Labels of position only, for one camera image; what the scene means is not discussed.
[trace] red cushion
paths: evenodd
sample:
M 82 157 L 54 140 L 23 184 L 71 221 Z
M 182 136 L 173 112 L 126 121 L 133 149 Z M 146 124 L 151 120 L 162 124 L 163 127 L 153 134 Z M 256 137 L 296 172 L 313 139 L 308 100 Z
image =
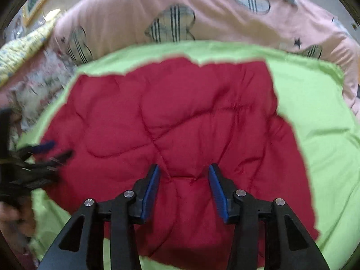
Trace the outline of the red cushion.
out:
M 62 181 L 47 189 L 70 213 L 131 189 L 152 163 L 162 175 L 151 220 L 136 228 L 141 255 L 190 269 L 225 270 L 234 227 L 217 214 L 207 167 L 238 188 L 285 199 L 313 238 L 305 166 L 264 62 L 198 66 L 185 58 L 127 76 L 82 75 L 44 139 L 73 149 Z M 259 251 L 263 264 L 263 245 Z

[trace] hand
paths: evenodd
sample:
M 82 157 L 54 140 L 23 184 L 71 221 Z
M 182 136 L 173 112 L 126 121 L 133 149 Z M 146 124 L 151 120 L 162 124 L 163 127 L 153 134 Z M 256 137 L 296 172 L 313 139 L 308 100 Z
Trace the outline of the hand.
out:
M 10 248 L 17 253 L 23 253 L 24 247 L 19 240 L 18 231 L 25 236 L 33 236 L 35 233 L 36 222 L 32 210 L 31 197 L 23 199 L 20 211 L 16 208 L 0 202 L 0 230 L 8 242 Z

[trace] silver screw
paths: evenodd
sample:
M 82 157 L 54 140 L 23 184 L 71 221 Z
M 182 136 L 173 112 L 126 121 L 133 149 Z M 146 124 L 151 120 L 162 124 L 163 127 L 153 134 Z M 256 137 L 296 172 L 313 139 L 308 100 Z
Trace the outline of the silver screw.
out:
M 124 192 L 124 197 L 125 198 L 131 198 L 132 196 L 134 196 L 134 192 L 129 190 L 129 191 L 125 191 Z
M 235 194 L 237 194 L 237 196 L 239 196 L 239 197 L 244 197 L 246 195 L 246 191 L 245 190 L 236 190 Z
M 275 203 L 276 203 L 277 205 L 279 205 L 279 206 L 285 205 L 284 199 L 281 199 L 281 198 L 277 198 L 277 199 L 275 200 Z
M 85 202 L 84 202 L 84 205 L 86 207 L 90 207 L 94 204 L 94 200 L 93 199 L 87 199 Z

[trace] light green sheet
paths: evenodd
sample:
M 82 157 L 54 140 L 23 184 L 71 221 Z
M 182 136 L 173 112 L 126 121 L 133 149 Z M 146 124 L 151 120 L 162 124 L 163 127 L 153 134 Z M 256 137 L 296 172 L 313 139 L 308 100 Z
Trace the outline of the light green sheet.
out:
M 341 96 L 342 71 L 330 63 L 259 46 L 196 41 L 130 47 L 84 65 L 78 73 L 124 73 L 149 61 L 178 55 L 199 63 L 266 60 L 279 99 L 278 112 L 292 124 L 308 168 L 320 231 L 317 244 L 330 269 L 342 267 L 360 242 L 360 126 Z M 42 114 L 33 131 L 21 137 L 21 144 L 39 142 L 75 80 Z M 32 246 L 41 257 L 69 215 L 42 190 L 34 193 L 34 209 L 38 232 Z M 105 248 L 108 255 L 108 241 Z M 153 261 L 142 262 L 144 270 L 168 269 Z

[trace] pink blanket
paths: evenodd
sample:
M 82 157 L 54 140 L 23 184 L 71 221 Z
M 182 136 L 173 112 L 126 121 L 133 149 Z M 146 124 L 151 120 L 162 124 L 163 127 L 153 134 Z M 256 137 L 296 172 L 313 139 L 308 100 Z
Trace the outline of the pink blanket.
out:
M 143 43 L 237 41 L 333 62 L 343 98 L 360 119 L 359 45 L 336 17 L 308 0 L 82 0 L 58 22 L 51 44 L 83 64 Z

